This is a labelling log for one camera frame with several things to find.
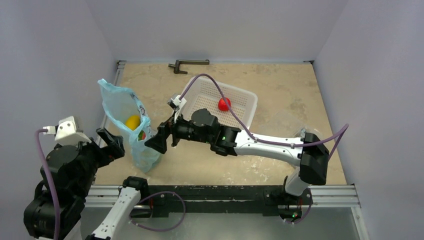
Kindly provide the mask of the light blue plastic bag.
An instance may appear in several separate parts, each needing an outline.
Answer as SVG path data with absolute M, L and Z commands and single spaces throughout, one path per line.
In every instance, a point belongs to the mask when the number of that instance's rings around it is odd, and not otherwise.
M 145 146 L 145 142 L 156 135 L 157 131 L 151 126 L 151 119 L 144 104 L 131 88 L 115 86 L 105 79 L 100 79 L 97 83 L 103 110 L 129 147 L 133 164 L 142 172 L 149 172 L 159 162 L 161 154 Z M 141 119 L 140 125 L 134 131 L 125 126 L 127 119 L 133 115 L 138 115 Z M 140 131 L 145 132 L 146 138 L 138 141 Z

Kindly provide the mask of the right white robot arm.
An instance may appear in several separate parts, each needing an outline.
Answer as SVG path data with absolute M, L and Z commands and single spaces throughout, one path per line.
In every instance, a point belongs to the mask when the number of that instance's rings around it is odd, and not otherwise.
M 303 137 L 279 138 L 266 135 L 250 136 L 248 131 L 219 123 L 216 116 L 203 108 L 195 111 L 190 120 L 173 114 L 162 122 L 157 133 L 145 146 L 165 154 L 167 139 L 172 137 L 175 147 L 180 140 L 209 144 L 220 156 L 258 156 L 279 160 L 296 167 L 286 178 L 280 196 L 288 204 L 294 203 L 310 185 L 327 183 L 330 152 L 316 134 Z

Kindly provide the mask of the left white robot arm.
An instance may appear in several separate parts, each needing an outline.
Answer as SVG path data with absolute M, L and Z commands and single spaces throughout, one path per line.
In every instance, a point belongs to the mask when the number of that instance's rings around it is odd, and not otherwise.
M 23 223 L 35 239 L 63 240 L 81 219 L 98 169 L 125 155 L 124 139 L 105 128 L 96 130 L 105 141 L 103 147 L 83 132 L 65 131 L 59 125 L 38 130 L 37 141 L 40 133 L 54 135 L 55 146 L 47 155 L 39 151 L 42 180 L 24 210 Z

